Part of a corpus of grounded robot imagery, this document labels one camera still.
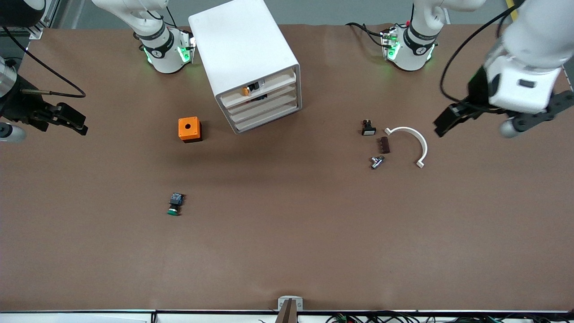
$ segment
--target black cable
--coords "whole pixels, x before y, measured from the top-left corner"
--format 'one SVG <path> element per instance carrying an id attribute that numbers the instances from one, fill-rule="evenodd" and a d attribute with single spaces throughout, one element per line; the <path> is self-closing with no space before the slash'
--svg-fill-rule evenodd
<path id="1" fill-rule="evenodd" d="M 174 26 L 175 28 L 177 28 L 177 25 L 176 25 L 176 20 L 175 20 L 175 19 L 173 19 L 173 16 L 172 16 L 172 12 L 171 12 L 171 11 L 169 11 L 169 7 L 168 7 L 168 6 L 165 6 L 165 8 L 168 10 L 168 14 L 169 14 L 170 18 L 172 19 L 172 22 L 173 22 L 173 26 Z"/>
<path id="2" fill-rule="evenodd" d="M 451 58 L 448 59 L 447 64 L 444 67 L 443 70 L 443 74 L 440 77 L 440 92 L 442 93 L 443 96 L 445 96 L 447 99 L 450 99 L 452 101 L 455 101 L 457 103 L 461 103 L 463 105 L 469 106 L 469 107 L 473 107 L 476 110 L 482 111 L 482 112 L 487 112 L 487 113 L 503 113 L 501 109 L 485 109 L 485 108 L 481 108 L 475 105 L 470 105 L 469 103 L 466 102 L 462 102 L 462 100 L 459 100 L 451 95 L 449 95 L 445 90 L 444 90 L 444 79 L 445 76 L 447 74 L 448 68 L 451 66 L 452 61 L 455 59 L 455 57 L 460 53 L 460 51 L 464 48 L 464 46 L 466 46 L 466 44 L 468 44 L 477 34 L 479 34 L 481 31 L 485 30 L 488 26 L 492 25 L 493 22 L 495 22 L 496 20 L 504 17 L 505 15 L 511 13 L 512 11 L 514 11 L 514 9 L 516 9 L 518 6 L 512 6 L 510 8 L 508 8 L 507 10 L 505 10 L 504 12 L 502 12 L 501 14 L 499 14 L 498 16 L 492 18 L 489 22 L 487 22 L 486 24 L 482 25 L 480 28 L 478 28 L 476 31 L 474 31 L 474 33 L 472 33 L 468 38 L 466 38 L 464 40 L 464 42 L 462 44 L 460 44 L 460 46 L 455 50 L 455 52 L 452 54 Z"/>
<path id="3" fill-rule="evenodd" d="M 358 323 L 364 323 L 362 320 L 360 320 L 358 317 L 356 316 L 351 316 L 349 315 L 350 318 L 352 318 L 353 320 L 357 321 Z"/>
<path id="4" fill-rule="evenodd" d="M 504 20 L 506 20 L 506 18 L 508 18 L 508 16 L 510 16 L 511 13 L 512 13 L 512 11 L 509 12 L 509 13 L 507 13 L 507 14 L 506 14 L 504 17 L 502 17 L 501 20 L 498 22 L 497 33 L 496 33 L 497 38 L 500 38 L 500 36 L 501 36 L 502 24 L 504 24 Z"/>
<path id="5" fill-rule="evenodd" d="M 367 29 L 367 26 L 366 26 L 365 24 L 359 25 L 359 24 L 357 24 L 356 22 L 349 22 L 348 24 L 345 24 L 345 26 L 357 26 L 357 27 L 359 27 L 362 31 L 366 32 L 367 35 L 369 36 L 369 38 L 371 38 L 371 40 L 372 40 L 375 44 L 377 44 L 377 45 L 379 45 L 379 46 L 381 46 L 381 47 L 390 48 L 389 45 L 383 45 L 383 44 L 379 43 L 377 40 L 375 40 L 375 38 L 373 38 L 372 35 L 377 36 L 377 37 L 380 37 L 381 34 L 380 34 L 380 33 L 375 33 L 375 32 L 373 32 L 372 30 L 368 30 L 368 29 Z"/>
<path id="6" fill-rule="evenodd" d="M 4 29 L 4 32 L 6 32 L 6 34 L 8 35 L 8 37 L 10 37 L 10 39 L 12 39 L 12 41 L 16 44 L 16 46 L 20 47 L 21 50 L 23 50 L 26 54 L 28 54 L 28 56 L 30 56 L 33 60 L 35 60 L 38 64 L 42 65 L 45 69 L 47 69 L 48 71 L 52 72 L 52 74 L 58 76 L 61 80 L 63 80 L 64 82 L 70 84 L 73 88 L 75 88 L 79 93 L 81 94 L 68 94 L 68 93 L 61 93 L 61 92 L 52 92 L 49 91 L 49 95 L 58 95 L 60 97 L 68 97 L 68 98 L 85 98 L 86 97 L 86 92 L 84 92 L 82 89 L 80 89 L 77 85 L 75 85 L 74 83 L 70 82 L 70 80 L 68 80 L 67 78 L 61 76 L 58 72 L 54 71 L 50 66 L 44 64 L 43 61 L 41 61 L 40 59 L 38 59 L 37 57 L 35 57 L 32 53 L 30 53 L 24 46 L 22 46 L 22 44 L 20 44 L 15 38 L 14 36 L 12 36 L 12 34 L 10 33 L 10 31 L 8 30 L 8 28 L 6 27 L 2 27 L 2 29 Z"/>
<path id="7" fill-rule="evenodd" d="M 163 20 L 163 19 L 164 19 L 164 16 L 162 16 L 162 15 L 160 15 L 160 17 L 158 18 L 158 17 L 152 15 L 152 13 L 149 12 L 149 10 L 146 10 L 146 12 L 147 12 L 152 18 L 154 18 L 155 20 Z"/>
<path id="8" fill-rule="evenodd" d="M 146 10 L 146 12 L 147 12 L 152 18 L 154 18 L 155 20 L 161 20 L 161 21 L 164 20 L 164 16 L 161 15 L 161 14 L 160 14 L 160 17 L 158 18 L 158 17 L 152 15 L 152 13 L 149 12 L 149 10 Z M 175 21 L 173 22 L 173 24 L 170 24 L 169 22 L 165 22 L 165 21 L 164 21 L 164 23 L 165 23 L 167 26 L 171 26 L 171 27 L 177 28 L 177 26 L 175 25 Z"/>

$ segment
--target orange push button box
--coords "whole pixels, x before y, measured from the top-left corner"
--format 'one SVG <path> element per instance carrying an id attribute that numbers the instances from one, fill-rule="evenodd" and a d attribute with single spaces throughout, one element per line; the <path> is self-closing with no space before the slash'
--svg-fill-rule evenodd
<path id="1" fill-rule="evenodd" d="M 184 143 L 202 141 L 201 122 L 197 117 L 181 118 L 178 124 L 179 137 Z"/>

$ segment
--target small black component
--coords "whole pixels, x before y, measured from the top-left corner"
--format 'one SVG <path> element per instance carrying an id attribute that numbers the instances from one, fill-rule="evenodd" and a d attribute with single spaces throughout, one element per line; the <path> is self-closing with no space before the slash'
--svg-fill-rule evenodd
<path id="1" fill-rule="evenodd" d="M 257 90 L 259 89 L 259 82 L 255 82 L 253 84 L 249 84 L 247 86 L 247 88 L 249 89 L 249 92 L 253 91 L 253 90 Z"/>
<path id="2" fill-rule="evenodd" d="M 520 79 L 520 80 L 518 80 L 518 85 L 533 89 L 536 86 L 536 82 L 525 80 L 525 79 Z"/>
<path id="3" fill-rule="evenodd" d="M 179 208 L 183 205 L 183 200 L 185 195 L 181 193 L 173 193 L 171 199 L 169 199 L 169 210 L 168 214 L 170 216 L 179 216 Z"/>
<path id="4" fill-rule="evenodd" d="M 390 153 L 391 152 L 388 137 L 381 137 L 379 139 L 379 142 L 381 143 L 381 153 Z"/>
<path id="5" fill-rule="evenodd" d="M 261 100 L 266 99 L 266 98 L 267 98 L 267 94 L 264 94 L 264 95 L 262 95 L 262 96 L 260 96 L 260 97 L 256 97 L 256 98 L 254 98 L 254 99 L 249 100 L 249 102 L 261 101 Z"/>
<path id="6" fill-rule="evenodd" d="M 363 136 L 373 136 L 377 133 L 377 129 L 371 126 L 371 120 L 363 120 L 363 130 L 361 134 Z"/>

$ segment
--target cable connector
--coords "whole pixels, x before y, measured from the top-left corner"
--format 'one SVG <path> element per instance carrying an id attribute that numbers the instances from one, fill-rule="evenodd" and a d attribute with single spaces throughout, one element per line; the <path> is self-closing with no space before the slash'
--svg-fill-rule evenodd
<path id="1" fill-rule="evenodd" d="M 22 89 L 20 90 L 22 94 L 31 94 L 31 95 L 52 95 L 51 91 L 46 90 L 33 90 L 33 89 Z"/>

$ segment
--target white curved part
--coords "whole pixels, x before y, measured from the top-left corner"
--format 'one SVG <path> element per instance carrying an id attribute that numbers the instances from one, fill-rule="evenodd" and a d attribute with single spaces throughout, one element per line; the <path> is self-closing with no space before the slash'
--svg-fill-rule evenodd
<path id="1" fill-rule="evenodd" d="M 429 146 L 428 146 L 428 144 L 426 143 L 425 137 L 423 137 L 420 132 L 416 131 L 416 130 L 413 129 L 413 128 L 409 128 L 409 127 L 397 127 L 397 128 L 394 128 L 393 130 L 391 130 L 391 129 L 389 129 L 389 128 L 385 129 L 385 132 L 386 132 L 387 134 L 392 134 L 393 132 L 396 132 L 396 131 L 408 132 L 408 133 L 412 134 L 413 136 L 417 137 L 417 139 L 420 141 L 421 146 L 422 146 L 422 156 L 417 160 L 417 166 L 419 166 L 420 168 L 422 168 L 422 167 L 425 165 L 425 164 L 422 162 L 422 160 L 425 159 L 426 153 L 427 153 L 428 150 L 429 150 Z"/>

